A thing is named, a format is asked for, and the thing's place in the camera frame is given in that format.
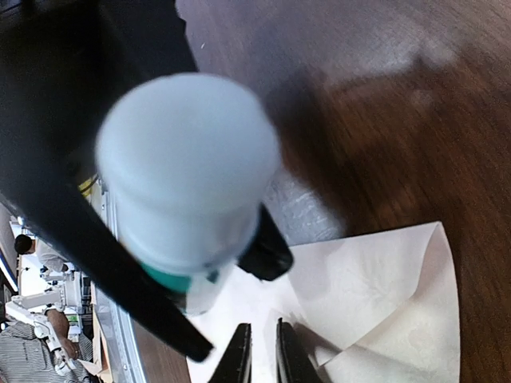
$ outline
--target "person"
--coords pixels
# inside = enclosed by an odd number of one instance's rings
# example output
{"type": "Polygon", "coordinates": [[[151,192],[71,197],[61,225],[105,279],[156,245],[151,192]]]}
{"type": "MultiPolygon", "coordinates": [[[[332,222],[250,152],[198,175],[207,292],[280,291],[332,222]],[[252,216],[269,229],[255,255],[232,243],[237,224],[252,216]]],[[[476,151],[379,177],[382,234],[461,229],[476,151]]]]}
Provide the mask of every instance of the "person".
{"type": "Polygon", "coordinates": [[[23,322],[6,323],[0,326],[0,382],[1,383],[90,383],[91,377],[77,360],[91,361],[92,342],[81,335],[79,343],[67,338],[69,322],[67,317],[56,310],[46,313],[48,321],[67,354],[74,359],[76,369],[60,376],[55,371],[54,356],[48,345],[35,336],[34,327],[23,322]]]}
{"type": "Polygon", "coordinates": [[[50,245],[41,239],[31,239],[28,235],[20,234],[14,240],[14,249],[18,254],[35,253],[39,262],[53,271],[67,271],[66,259],[58,254],[50,245]]]}

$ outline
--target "plastic bottle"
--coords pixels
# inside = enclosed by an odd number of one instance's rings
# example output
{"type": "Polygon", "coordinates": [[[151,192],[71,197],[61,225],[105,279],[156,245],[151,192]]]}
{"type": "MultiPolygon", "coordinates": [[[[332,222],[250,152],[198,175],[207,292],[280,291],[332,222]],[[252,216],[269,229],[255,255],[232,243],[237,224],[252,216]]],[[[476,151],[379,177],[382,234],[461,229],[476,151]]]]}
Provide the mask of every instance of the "plastic bottle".
{"type": "Polygon", "coordinates": [[[150,81],[112,107],[96,159],[120,241],[185,313],[205,312],[252,241],[280,165],[256,95],[201,73],[150,81]]]}

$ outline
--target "napkin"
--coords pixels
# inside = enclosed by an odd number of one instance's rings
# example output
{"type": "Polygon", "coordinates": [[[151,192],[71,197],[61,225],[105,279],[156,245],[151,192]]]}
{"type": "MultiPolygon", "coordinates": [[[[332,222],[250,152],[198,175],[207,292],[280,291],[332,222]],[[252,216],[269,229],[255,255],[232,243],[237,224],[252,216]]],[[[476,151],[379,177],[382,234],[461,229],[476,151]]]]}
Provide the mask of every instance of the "napkin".
{"type": "Polygon", "coordinates": [[[458,293],[441,223],[292,251],[290,273],[261,282],[235,269],[214,307],[191,319],[216,346],[206,362],[188,361],[192,383],[208,381],[241,322],[252,324],[252,381],[276,381],[279,318],[325,382],[459,382],[458,293]]]}

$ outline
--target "man's arm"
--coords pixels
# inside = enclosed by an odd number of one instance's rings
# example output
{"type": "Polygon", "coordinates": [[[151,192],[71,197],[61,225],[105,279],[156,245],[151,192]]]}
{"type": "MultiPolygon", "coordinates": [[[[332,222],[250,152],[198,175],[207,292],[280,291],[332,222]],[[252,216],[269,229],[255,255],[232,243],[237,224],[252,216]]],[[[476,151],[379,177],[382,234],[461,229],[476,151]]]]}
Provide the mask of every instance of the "man's arm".
{"type": "Polygon", "coordinates": [[[67,317],[56,310],[49,310],[46,316],[48,317],[48,322],[53,326],[53,330],[61,346],[65,349],[70,358],[77,359],[80,354],[80,347],[67,338],[69,333],[69,321],[67,317]]]}

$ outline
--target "wood grain surface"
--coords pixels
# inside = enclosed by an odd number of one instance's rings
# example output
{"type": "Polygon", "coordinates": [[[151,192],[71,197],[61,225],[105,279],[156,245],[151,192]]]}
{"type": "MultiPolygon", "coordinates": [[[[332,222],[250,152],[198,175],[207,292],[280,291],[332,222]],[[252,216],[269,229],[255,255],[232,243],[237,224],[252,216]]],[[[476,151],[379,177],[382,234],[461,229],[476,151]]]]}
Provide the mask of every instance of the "wood grain surface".
{"type": "Polygon", "coordinates": [[[288,168],[349,235],[444,223],[461,382],[509,383],[511,5],[188,0],[180,12],[201,70],[264,99],[288,168]]]}

